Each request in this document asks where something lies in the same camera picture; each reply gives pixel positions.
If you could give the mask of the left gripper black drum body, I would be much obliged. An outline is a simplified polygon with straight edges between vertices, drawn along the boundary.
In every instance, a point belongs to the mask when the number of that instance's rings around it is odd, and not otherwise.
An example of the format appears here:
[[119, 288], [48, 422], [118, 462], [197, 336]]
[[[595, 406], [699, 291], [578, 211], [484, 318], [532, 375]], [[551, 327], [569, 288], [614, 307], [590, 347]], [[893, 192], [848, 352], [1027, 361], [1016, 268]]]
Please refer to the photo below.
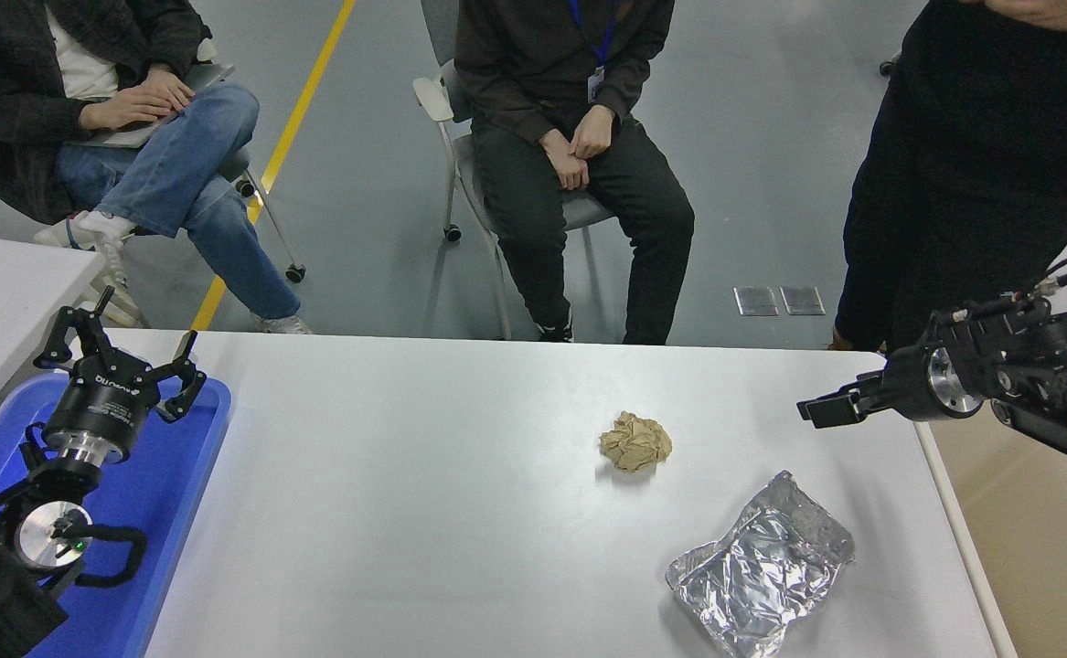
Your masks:
[[115, 453], [131, 453], [158, 401], [157, 384], [139, 382], [149, 367], [129, 356], [113, 367], [98, 357], [77, 362], [68, 387], [44, 426], [44, 442], [61, 452], [62, 442], [92, 436], [110, 442]]

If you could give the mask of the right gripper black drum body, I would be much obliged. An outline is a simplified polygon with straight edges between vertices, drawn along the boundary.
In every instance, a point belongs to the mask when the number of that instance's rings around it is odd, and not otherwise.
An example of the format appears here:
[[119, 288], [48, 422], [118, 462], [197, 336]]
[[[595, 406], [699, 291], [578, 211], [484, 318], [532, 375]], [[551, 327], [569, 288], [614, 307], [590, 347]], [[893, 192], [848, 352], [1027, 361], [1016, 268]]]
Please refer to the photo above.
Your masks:
[[881, 399], [893, 410], [917, 422], [945, 417], [944, 408], [931, 390], [934, 346], [908, 346], [893, 351], [881, 371]]

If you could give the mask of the person's right hand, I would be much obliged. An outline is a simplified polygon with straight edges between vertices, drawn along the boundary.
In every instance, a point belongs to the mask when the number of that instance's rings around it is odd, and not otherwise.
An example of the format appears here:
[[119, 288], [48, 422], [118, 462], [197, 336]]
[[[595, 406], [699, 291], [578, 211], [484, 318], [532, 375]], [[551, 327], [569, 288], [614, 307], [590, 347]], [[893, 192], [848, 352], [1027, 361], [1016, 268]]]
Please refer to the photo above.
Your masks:
[[588, 164], [573, 153], [573, 145], [558, 129], [551, 129], [538, 140], [542, 150], [550, 158], [561, 190], [584, 190], [589, 184]]
[[109, 100], [85, 105], [79, 113], [79, 126], [85, 131], [116, 131], [133, 123], [154, 123], [174, 111], [160, 92], [136, 86], [120, 90]]

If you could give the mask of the person's left hand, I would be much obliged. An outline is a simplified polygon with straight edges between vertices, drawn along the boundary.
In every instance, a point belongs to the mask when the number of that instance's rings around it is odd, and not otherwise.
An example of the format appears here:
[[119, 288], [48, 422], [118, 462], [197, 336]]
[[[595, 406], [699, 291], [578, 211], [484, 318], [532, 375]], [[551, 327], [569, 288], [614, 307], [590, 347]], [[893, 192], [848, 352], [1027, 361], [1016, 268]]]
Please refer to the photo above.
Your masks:
[[195, 97], [195, 92], [165, 63], [153, 63], [136, 91], [141, 93], [144, 105], [161, 115], [182, 111]]
[[568, 154], [583, 161], [603, 154], [612, 144], [616, 118], [612, 109], [604, 105], [592, 105], [576, 126]]

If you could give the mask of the person's hand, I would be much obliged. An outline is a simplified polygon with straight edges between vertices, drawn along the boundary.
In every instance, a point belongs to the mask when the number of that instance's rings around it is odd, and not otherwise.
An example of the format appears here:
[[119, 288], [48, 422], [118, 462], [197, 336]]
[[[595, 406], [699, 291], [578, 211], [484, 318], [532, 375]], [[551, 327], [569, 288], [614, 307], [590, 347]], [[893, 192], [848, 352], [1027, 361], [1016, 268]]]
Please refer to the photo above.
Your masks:
[[1052, 1], [965, 1], [987, 5], [997, 14], [1055, 32], [1067, 32], [1067, 0]]

